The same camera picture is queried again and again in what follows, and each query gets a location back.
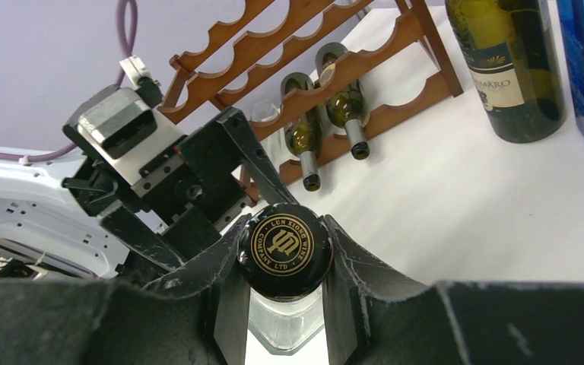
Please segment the green wine bottle brown label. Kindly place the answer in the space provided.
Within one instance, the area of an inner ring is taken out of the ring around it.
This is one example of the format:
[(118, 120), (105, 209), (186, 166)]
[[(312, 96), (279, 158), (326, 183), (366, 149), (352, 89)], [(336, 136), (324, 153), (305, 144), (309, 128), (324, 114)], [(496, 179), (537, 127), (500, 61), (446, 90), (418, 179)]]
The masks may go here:
[(323, 130), (318, 106), (288, 123), (284, 128), (284, 140), (288, 151), (299, 159), (304, 189), (308, 192), (319, 190), (322, 182), (317, 159), (321, 153)]

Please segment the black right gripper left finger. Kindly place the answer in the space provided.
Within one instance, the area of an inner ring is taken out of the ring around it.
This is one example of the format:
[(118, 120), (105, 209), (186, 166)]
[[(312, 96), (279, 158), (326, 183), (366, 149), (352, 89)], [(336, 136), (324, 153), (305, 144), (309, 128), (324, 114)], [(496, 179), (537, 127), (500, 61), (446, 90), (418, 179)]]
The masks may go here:
[(0, 364), (242, 364), (249, 285), (236, 261), (248, 215), (143, 288), (0, 279)]

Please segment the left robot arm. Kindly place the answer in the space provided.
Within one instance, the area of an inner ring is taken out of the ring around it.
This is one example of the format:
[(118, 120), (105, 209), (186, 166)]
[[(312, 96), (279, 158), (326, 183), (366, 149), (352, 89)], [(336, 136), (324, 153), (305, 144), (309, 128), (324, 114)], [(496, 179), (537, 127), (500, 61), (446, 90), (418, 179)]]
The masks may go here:
[(89, 109), (66, 125), (78, 142), (66, 156), (0, 161), (0, 256), (146, 282), (207, 249), (240, 214), (249, 196), (237, 167), (266, 201), (294, 200), (238, 109), (191, 135), (156, 110), (121, 116), (132, 133), (118, 157), (86, 131), (94, 117)]

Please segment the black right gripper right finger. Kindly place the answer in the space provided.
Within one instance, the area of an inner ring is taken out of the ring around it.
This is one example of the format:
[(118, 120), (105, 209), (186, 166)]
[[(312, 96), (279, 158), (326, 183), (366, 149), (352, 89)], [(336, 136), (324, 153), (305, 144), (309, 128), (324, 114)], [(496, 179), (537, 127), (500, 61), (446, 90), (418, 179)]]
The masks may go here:
[(422, 284), (323, 223), (331, 364), (584, 364), (584, 283)]

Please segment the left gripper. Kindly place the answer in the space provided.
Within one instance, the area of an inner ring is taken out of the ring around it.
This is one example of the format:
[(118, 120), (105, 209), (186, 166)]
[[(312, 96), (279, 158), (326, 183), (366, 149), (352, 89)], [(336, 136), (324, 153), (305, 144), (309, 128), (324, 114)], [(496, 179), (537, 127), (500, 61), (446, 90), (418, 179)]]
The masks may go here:
[[(270, 204), (297, 203), (243, 112), (228, 107), (178, 144), (184, 165), (141, 194), (102, 161), (87, 157), (62, 185), (98, 224), (131, 251), (171, 272), (221, 238), (246, 203), (232, 172), (244, 166)], [(168, 227), (155, 233), (135, 213), (154, 212)]]

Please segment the clear square bottle black cap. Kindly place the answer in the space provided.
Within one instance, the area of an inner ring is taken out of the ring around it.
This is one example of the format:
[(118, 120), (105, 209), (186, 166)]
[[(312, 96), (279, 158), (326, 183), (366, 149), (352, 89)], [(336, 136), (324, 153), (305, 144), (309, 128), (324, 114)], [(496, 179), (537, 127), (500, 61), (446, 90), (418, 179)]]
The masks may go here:
[(250, 333), (270, 354), (297, 353), (324, 327), (322, 283), (333, 260), (326, 225), (302, 205), (269, 205), (248, 220), (237, 248), (251, 288)]

